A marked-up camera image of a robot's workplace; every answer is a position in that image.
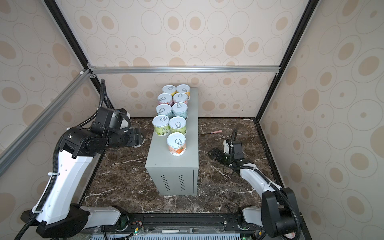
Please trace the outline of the white can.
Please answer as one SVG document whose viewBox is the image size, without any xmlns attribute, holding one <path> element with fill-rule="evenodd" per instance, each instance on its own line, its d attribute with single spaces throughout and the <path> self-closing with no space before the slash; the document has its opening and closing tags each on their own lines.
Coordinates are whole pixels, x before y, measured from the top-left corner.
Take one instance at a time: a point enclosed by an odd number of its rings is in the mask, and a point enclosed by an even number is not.
<svg viewBox="0 0 384 240">
<path fill-rule="evenodd" d="M 156 112 L 158 115 L 165 115 L 169 119 L 173 117 L 173 111 L 172 111 L 172 106 L 168 104 L 160 104 L 156 107 Z"/>
</svg>

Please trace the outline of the pink can front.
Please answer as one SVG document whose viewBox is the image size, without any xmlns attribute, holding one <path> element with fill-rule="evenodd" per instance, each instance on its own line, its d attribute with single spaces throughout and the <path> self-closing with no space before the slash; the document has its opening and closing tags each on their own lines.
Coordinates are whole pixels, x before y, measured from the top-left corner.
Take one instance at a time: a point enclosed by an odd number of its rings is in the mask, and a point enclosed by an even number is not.
<svg viewBox="0 0 384 240">
<path fill-rule="evenodd" d="M 172 107 L 174 104 L 173 96 L 168 93 L 162 93 L 158 96 L 158 103 L 159 105 L 167 104 Z"/>
</svg>

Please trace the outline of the pink can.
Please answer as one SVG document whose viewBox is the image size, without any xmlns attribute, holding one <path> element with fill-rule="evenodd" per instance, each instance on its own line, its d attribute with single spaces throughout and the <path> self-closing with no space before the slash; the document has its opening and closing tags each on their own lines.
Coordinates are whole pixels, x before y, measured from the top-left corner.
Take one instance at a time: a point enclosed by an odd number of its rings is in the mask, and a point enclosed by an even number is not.
<svg viewBox="0 0 384 240">
<path fill-rule="evenodd" d="M 174 104 L 173 96 L 168 93 L 162 93 L 158 96 L 158 103 L 159 105 L 167 104 L 172 107 Z"/>
<path fill-rule="evenodd" d="M 188 104 L 188 95 L 185 93 L 176 93 L 173 96 L 173 101 L 174 101 L 174 104 L 184 103 L 187 105 Z"/>
</svg>

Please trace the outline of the brown can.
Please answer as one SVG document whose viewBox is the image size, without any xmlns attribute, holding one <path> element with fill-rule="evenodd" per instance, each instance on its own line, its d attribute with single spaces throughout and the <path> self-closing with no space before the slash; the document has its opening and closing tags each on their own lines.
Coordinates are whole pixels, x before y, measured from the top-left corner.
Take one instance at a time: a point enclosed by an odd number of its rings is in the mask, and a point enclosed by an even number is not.
<svg viewBox="0 0 384 240">
<path fill-rule="evenodd" d="M 172 133 L 167 137 L 169 152 L 174 156 L 181 156 L 186 152 L 186 137 L 182 133 Z"/>
</svg>

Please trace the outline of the yellow can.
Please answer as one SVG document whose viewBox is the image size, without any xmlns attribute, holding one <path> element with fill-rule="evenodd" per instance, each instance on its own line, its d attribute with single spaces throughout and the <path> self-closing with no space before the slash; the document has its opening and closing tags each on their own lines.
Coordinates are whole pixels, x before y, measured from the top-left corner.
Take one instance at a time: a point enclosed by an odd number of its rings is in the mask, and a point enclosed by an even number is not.
<svg viewBox="0 0 384 240">
<path fill-rule="evenodd" d="M 173 85 L 166 85 L 162 88 L 163 93 L 174 96 L 177 93 L 176 87 Z"/>
<path fill-rule="evenodd" d="M 177 92 L 178 93 L 184 93 L 184 94 L 186 94 L 187 96 L 188 96 L 188 99 L 190 99 L 190 86 L 188 86 L 188 85 L 185 85 L 185 84 L 182 84 L 182 85 L 178 85 L 177 87 L 176 87 L 176 90 L 177 90 Z"/>
</svg>

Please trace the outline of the grey green can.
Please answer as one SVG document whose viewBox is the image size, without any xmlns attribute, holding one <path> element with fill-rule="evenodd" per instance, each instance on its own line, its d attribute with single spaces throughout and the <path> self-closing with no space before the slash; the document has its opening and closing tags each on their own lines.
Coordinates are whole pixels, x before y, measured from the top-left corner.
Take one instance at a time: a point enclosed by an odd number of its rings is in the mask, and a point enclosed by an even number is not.
<svg viewBox="0 0 384 240">
<path fill-rule="evenodd" d="M 174 117 L 188 118 L 188 105 L 185 103 L 175 103 L 172 106 L 172 112 Z"/>
</svg>

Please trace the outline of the orange can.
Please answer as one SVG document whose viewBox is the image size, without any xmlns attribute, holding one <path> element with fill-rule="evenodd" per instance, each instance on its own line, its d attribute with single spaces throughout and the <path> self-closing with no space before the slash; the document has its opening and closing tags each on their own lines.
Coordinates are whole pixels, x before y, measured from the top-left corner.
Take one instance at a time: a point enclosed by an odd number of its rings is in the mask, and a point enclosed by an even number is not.
<svg viewBox="0 0 384 240">
<path fill-rule="evenodd" d="M 136 146 L 133 146 L 133 148 L 139 148 L 139 147 L 141 147 L 143 144 L 144 144 L 144 142 L 145 141 L 143 141 L 141 144 L 139 144 L 139 145 L 136 145 Z"/>
</svg>

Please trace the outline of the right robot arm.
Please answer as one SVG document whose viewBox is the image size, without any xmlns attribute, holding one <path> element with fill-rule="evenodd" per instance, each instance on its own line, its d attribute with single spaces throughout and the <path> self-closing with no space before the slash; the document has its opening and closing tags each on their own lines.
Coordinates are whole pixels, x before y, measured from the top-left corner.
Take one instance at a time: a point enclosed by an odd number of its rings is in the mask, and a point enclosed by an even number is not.
<svg viewBox="0 0 384 240">
<path fill-rule="evenodd" d="M 237 141 L 238 130 L 224 140 L 224 149 L 214 148 L 208 152 L 211 160 L 230 168 L 247 181 L 261 197 L 261 207 L 244 207 L 237 217 L 238 227 L 248 230 L 251 226 L 260 228 L 257 240 L 266 236 L 282 240 L 298 240 L 302 236 L 303 223 L 295 193 L 283 188 L 263 174 L 256 164 L 245 158 L 242 143 Z"/>
</svg>

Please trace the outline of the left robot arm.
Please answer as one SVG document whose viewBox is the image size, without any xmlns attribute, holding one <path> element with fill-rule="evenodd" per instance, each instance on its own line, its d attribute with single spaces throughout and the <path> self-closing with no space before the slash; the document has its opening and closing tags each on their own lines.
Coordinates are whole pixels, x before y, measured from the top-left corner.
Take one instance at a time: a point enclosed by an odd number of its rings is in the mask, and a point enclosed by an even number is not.
<svg viewBox="0 0 384 240">
<path fill-rule="evenodd" d="M 118 207 L 89 208 L 73 204 L 72 198 L 97 154 L 110 148 L 137 148 L 144 141 L 140 129 L 131 127 L 127 111 L 112 108 L 105 80 L 101 80 L 97 111 L 59 138 L 53 151 L 53 170 L 48 173 L 50 180 L 38 203 L 22 213 L 25 225 L 15 238 L 20 240 L 31 226 L 42 238 L 70 238 L 84 229 L 126 224 L 126 214 Z"/>
</svg>

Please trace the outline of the horizontal aluminium bar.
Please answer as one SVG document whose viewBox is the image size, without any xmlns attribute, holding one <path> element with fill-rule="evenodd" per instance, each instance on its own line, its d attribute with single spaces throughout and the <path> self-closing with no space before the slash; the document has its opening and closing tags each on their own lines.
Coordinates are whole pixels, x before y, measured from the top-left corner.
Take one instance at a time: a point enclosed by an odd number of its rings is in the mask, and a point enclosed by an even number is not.
<svg viewBox="0 0 384 240">
<path fill-rule="evenodd" d="M 94 67 L 94 74 L 278 73 L 279 66 Z"/>
</svg>

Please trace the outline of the grey metal cabinet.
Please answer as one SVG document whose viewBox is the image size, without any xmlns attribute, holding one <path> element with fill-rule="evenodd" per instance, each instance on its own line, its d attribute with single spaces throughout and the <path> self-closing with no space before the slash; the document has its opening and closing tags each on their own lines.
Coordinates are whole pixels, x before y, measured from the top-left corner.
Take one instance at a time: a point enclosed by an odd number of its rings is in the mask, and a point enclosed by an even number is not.
<svg viewBox="0 0 384 240">
<path fill-rule="evenodd" d="M 191 89 L 187 119 L 187 149 L 181 156 L 169 152 L 167 138 L 153 133 L 146 169 L 161 195 L 196 195 L 199 172 L 198 90 Z"/>
</svg>

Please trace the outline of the diagonal aluminium bar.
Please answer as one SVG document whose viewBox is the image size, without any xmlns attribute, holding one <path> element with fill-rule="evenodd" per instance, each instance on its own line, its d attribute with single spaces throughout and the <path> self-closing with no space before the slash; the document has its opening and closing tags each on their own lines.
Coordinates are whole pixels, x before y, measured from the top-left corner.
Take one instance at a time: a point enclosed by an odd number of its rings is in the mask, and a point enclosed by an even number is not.
<svg viewBox="0 0 384 240">
<path fill-rule="evenodd" d="M 83 70 L 41 114 L 18 136 L 1 155 L 1 175 L 3 175 L 47 123 L 59 112 L 79 86 L 90 78 L 90 70 Z"/>
</svg>

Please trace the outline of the pink handled tool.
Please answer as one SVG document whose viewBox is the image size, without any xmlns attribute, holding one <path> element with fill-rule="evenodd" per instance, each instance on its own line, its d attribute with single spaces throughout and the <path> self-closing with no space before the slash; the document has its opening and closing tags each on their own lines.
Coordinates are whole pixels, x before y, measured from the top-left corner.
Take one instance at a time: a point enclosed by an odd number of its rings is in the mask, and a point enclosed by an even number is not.
<svg viewBox="0 0 384 240">
<path fill-rule="evenodd" d="M 210 134 L 218 134 L 218 133 L 221 133 L 222 130 L 218 130 L 218 131 L 214 131 L 214 132 L 209 132 L 209 133 L 205 133 L 206 135 L 210 135 Z"/>
</svg>

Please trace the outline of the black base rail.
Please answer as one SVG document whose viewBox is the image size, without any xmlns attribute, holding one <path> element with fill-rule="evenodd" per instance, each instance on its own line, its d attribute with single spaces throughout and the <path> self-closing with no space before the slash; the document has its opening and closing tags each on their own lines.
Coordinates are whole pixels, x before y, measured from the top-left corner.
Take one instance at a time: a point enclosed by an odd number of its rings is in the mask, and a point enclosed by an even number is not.
<svg viewBox="0 0 384 240">
<path fill-rule="evenodd" d="M 259 227 L 238 227 L 237 213 L 124 214 L 115 225 L 87 228 L 73 240 L 256 240 Z M 162 230 L 198 228 L 197 234 L 162 234 Z M 299 240 L 311 239 L 303 224 Z M 282 240 L 266 236 L 263 240 Z"/>
</svg>

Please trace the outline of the white handled fork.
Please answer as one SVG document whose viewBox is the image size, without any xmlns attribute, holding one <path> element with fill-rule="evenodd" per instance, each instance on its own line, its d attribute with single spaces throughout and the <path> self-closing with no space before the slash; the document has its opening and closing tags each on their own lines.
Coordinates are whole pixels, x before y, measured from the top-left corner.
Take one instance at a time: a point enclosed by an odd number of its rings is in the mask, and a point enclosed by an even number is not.
<svg viewBox="0 0 384 240">
<path fill-rule="evenodd" d="M 197 234 L 199 232 L 198 228 L 189 228 L 187 230 L 176 230 L 176 229 L 165 229 L 162 230 L 162 234 L 181 234 L 181 233 L 186 233 L 186 234 Z"/>
</svg>

